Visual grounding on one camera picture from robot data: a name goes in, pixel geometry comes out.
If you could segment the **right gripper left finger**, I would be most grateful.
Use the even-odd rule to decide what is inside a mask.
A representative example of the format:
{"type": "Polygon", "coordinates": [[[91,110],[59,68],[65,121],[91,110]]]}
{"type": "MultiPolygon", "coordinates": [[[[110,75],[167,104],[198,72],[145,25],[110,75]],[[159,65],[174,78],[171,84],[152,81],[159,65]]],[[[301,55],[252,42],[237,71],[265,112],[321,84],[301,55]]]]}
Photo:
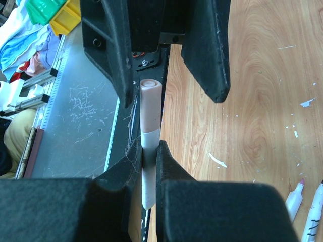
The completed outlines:
{"type": "Polygon", "coordinates": [[[141,144],[97,178],[1,181],[1,241],[140,241],[141,144]]]}

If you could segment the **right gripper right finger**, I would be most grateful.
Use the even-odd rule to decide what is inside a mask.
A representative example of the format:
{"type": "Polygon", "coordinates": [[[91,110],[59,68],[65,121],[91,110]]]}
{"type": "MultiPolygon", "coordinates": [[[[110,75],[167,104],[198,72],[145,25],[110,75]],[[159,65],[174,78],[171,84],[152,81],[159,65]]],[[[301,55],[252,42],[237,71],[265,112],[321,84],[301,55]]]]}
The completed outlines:
{"type": "Polygon", "coordinates": [[[297,241],[272,186],[195,180],[161,141],[157,150],[158,241],[297,241]]]}

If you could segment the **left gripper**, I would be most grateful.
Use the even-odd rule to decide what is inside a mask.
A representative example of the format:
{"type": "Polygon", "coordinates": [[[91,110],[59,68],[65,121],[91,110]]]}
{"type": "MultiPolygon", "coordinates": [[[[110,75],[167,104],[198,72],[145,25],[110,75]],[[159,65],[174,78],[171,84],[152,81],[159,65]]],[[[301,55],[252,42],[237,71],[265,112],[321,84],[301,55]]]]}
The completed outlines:
{"type": "Polygon", "coordinates": [[[131,52],[182,45],[181,57],[214,103],[230,90],[230,1],[80,2],[83,47],[110,80],[123,108],[134,98],[131,52]]]}

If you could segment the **beige cap marker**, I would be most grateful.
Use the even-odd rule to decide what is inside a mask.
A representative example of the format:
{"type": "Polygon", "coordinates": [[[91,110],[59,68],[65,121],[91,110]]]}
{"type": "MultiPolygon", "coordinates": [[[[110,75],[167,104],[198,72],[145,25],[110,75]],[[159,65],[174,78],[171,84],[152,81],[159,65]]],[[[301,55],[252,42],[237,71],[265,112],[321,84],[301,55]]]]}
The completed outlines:
{"type": "Polygon", "coordinates": [[[156,203],[156,156],[160,139],[162,84],[154,79],[144,79],[139,87],[142,206],[149,210],[156,203]]]}

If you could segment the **pink cap marker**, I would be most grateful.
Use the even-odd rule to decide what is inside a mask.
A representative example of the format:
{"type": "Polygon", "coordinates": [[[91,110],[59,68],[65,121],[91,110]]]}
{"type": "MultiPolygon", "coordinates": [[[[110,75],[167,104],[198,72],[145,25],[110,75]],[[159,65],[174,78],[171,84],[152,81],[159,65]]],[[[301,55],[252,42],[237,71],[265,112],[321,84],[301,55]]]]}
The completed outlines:
{"type": "Polygon", "coordinates": [[[302,178],[297,184],[296,188],[288,194],[287,199],[285,201],[285,205],[292,223],[303,200],[302,191],[304,185],[305,180],[302,178]]]}

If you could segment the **light green cap marker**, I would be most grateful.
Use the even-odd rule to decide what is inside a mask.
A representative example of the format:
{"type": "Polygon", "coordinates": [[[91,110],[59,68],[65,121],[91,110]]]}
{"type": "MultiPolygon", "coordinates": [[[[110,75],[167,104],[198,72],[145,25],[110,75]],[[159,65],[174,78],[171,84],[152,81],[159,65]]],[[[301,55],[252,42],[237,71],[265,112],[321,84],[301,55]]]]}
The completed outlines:
{"type": "Polygon", "coordinates": [[[311,207],[308,212],[302,242],[315,241],[322,214],[322,181],[315,191],[311,207]]]}

